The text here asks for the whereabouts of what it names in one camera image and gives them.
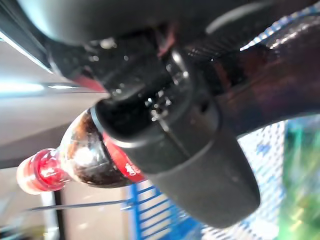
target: gray ceiling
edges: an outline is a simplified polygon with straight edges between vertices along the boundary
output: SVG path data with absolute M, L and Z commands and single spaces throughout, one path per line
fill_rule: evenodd
M 4 41 L 0 42 L 0 81 L 67 82 L 39 67 Z
M 0 42 L 0 81 L 66 82 Z M 42 148 L 54 148 L 70 122 L 105 93 L 0 97 L 0 168 L 11 167 Z

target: cola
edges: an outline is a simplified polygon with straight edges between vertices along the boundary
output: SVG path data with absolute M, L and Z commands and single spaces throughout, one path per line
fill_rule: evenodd
M 89 109 L 72 122 L 59 147 L 40 150 L 17 169 L 18 184 L 33 195 L 61 190 L 69 181 L 118 188 L 143 180 L 128 156 L 99 132 Z

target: green object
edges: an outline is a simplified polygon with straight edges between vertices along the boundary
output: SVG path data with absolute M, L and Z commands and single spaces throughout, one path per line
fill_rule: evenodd
M 320 115 L 289 120 L 278 240 L 320 240 Z

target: red bottle cap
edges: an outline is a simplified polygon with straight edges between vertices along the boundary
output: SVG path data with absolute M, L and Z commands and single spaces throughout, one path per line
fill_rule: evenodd
M 61 190 L 65 172 L 59 162 L 52 158 L 54 149 L 44 149 L 25 159 L 17 168 L 16 180 L 21 189 L 31 195 Z

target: red label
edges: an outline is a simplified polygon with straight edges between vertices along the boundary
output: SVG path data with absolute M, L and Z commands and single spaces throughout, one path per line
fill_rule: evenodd
M 124 151 L 115 145 L 105 133 L 103 133 L 103 140 L 114 164 L 126 178 L 134 183 L 145 180 L 141 170 L 130 161 Z

